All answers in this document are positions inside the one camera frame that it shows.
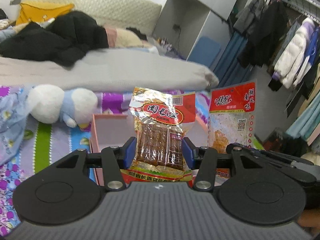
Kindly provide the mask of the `red clear snack bag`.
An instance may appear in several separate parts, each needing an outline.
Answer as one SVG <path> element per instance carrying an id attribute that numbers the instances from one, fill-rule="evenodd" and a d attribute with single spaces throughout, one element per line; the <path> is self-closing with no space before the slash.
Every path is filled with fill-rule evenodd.
<path id="1" fill-rule="evenodd" d="M 256 82 L 249 81 L 211 91 L 208 146 L 226 153 L 229 144 L 253 147 Z"/>

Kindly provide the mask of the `red tofu snack bag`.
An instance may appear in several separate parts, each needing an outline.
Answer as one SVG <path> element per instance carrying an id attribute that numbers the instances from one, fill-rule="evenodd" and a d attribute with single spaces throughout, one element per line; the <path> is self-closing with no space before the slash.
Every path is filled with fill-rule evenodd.
<path id="1" fill-rule="evenodd" d="M 129 104 L 137 135 L 125 183 L 190 181 L 191 170 L 182 153 L 182 140 L 196 119 L 196 94 L 163 93 L 136 87 Z"/>

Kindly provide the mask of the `pink cardboard box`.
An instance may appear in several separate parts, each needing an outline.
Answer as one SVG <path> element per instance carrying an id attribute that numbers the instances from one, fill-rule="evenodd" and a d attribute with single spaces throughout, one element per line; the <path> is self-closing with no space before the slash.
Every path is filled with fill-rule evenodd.
<path id="1" fill-rule="evenodd" d="M 208 127 L 198 116 L 187 133 L 190 143 L 187 145 L 191 152 L 185 160 L 189 160 L 198 148 L 208 147 Z M 91 152 L 101 152 L 111 146 L 123 146 L 131 137 L 136 137 L 134 118 L 127 114 L 94 114 L 91 124 Z"/>

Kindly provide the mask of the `white blue plush toy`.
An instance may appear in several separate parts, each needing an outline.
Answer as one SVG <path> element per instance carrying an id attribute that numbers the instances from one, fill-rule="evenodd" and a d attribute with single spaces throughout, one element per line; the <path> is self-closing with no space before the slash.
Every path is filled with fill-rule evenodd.
<path id="1" fill-rule="evenodd" d="M 29 91 L 30 114 L 44 124 L 63 122 L 70 128 L 86 128 L 98 106 L 98 97 L 85 88 L 63 90 L 54 85 L 38 85 Z"/>

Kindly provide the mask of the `white puffer jacket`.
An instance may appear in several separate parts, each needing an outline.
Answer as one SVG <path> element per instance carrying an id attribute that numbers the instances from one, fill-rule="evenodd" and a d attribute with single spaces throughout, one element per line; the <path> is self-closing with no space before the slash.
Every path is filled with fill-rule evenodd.
<path id="1" fill-rule="evenodd" d="M 293 84 L 314 29 L 313 20 L 307 17 L 276 62 L 274 67 L 275 77 L 286 89 L 289 89 Z"/>

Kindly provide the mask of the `blue chair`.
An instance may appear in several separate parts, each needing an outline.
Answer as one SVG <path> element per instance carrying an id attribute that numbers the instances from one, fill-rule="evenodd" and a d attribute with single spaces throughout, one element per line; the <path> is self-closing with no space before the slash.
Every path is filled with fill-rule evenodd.
<path id="1" fill-rule="evenodd" d="M 191 50 L 187 61 L 202 64 L 210 68 L 220 50 L 221 46 L 219 43 L 209 37 L 202 36 Z"/>

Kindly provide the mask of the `blue floral plastic bag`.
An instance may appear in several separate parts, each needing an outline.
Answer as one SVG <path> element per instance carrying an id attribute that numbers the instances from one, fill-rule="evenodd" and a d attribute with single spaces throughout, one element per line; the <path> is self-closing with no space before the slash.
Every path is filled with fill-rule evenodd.
<path id="1" fill-rule="evenodd" d="M 27 103 L 31 88 L 1 97 L 1 165 L 20 149 L 32 105 Z"/>

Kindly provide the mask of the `black clothing pile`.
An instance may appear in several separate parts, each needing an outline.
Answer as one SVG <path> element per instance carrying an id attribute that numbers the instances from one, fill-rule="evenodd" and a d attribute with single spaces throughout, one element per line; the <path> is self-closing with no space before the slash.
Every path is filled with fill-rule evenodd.
<path id="1" fill-rule="evenodd" d="M 1 56 L 30 61 L 52 61 L 72 67 L 88 51 L 108 48 L 106 30 L 81 11 L 58 16 L 47 27 L 28 23 L 1 42 Z"/>

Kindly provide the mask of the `black hanging coat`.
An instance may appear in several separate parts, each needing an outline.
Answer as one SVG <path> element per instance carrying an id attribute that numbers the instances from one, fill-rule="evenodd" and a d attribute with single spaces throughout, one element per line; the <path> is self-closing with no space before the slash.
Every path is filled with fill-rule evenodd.
<path id="1" fill-rule="evenodd" d="M 273 55 L 279 39 L 287 27 L 288 16 L 283 2 L 271 3 L 262 14 L 249 36 L 247 44 L 237 57 L 237 60 L 246 68 L 249 65 L 263 66 Z"/>

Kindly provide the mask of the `cream quilted headboard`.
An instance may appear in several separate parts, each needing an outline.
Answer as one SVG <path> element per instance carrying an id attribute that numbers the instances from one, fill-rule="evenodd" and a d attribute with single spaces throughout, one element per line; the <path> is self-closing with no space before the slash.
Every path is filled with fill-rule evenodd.
<path id="1" fill-rule="evenodd" d="M 94 18 L 99 25 L 119 28 L 132 27 L 151 35 L 160 16 L 162 6 L 148 0 L 22 0 L 23 2 L 49 2 L 74 4 L 74 9 Z"/>

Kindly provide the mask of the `grey bedside cabinet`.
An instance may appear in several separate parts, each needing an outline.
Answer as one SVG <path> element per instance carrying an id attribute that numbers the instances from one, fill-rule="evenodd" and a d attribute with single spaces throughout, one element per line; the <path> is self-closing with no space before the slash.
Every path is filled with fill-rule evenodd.
<path id="1" fill-rule="evenodd" d="M 228 18 L 237 0 L 167 0 L 153 36 L 164 38 L 187 59 L 198 39 L 206 36 L 225 49 Z"/>

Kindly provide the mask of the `yellow pillow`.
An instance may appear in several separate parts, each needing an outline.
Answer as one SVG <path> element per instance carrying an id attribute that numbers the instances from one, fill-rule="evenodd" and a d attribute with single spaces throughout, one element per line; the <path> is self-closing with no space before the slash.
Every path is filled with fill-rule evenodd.
<path id="1" fill-rule="evenodd" d="M 20 4 L 20 12 L 16 25 L 29 22 L 45 22 L 51 18 L 65 15 L 74 8 L 73 3 L 60 4 L 49 2 L 23 2 Z"/>

